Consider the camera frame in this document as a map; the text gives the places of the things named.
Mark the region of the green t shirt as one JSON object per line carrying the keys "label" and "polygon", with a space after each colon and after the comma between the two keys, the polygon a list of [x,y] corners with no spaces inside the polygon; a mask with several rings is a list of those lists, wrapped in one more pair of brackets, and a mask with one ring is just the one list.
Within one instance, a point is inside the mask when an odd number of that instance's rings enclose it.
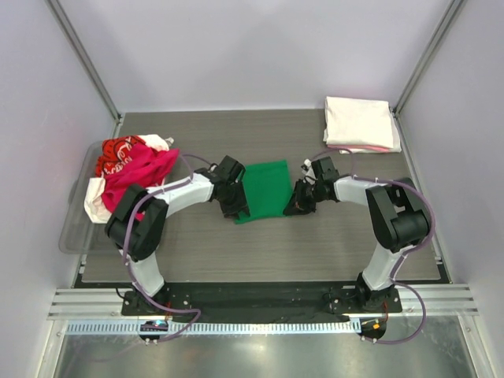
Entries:
{"label": "green t shirt", "polygon": [[280,160],[248,165],[243,187],[250,214],[240,212],[235,224],[284,217],[293,192],[288,163]]}

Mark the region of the clear plastic bin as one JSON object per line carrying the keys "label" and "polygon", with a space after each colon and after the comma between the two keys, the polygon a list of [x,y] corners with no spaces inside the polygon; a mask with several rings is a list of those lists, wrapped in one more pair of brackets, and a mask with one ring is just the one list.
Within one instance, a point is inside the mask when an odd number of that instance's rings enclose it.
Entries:
{"label": "clear plastic bin", "polygon": [[102,154],[102,142],[97,142],[88,149],[69,200],[69,210],[59,242],[60,250],[66,254],[105,254],[115,251],[115,246],[104,231],[107,223],[92,223],[83,207],[89,179],[95,175],[96,161]]}

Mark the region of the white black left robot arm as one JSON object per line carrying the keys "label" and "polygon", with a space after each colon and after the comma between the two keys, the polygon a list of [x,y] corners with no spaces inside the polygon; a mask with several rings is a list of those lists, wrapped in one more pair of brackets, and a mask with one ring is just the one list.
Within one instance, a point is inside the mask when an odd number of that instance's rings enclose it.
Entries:
{"label": "white black left robot arm", "polygon": [[244,165],[225,156],[183,180],[160,187],[132,184],[108,220],[105,233],[120,252],[140,304],[152,314],[170,312],[168,292],[156,251],[165,221],[190,206],[217,201],[223,216],[236,220],[250,213],[243,186]]}

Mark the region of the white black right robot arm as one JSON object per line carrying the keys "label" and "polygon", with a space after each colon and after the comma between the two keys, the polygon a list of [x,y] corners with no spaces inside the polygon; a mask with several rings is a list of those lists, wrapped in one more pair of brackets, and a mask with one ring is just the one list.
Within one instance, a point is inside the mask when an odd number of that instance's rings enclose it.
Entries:
{"label": "white black right robot arm", "polygon": [[395,277],[408,254],[432,237],[434,216],[408,179],[364,179],[342,175],[330,157],[305,160],[283,214],[314,213],[317,203],[351,202],[369,211],[376,248],[355,282],[354,300],[364,311],[380,307],[395,288]]}

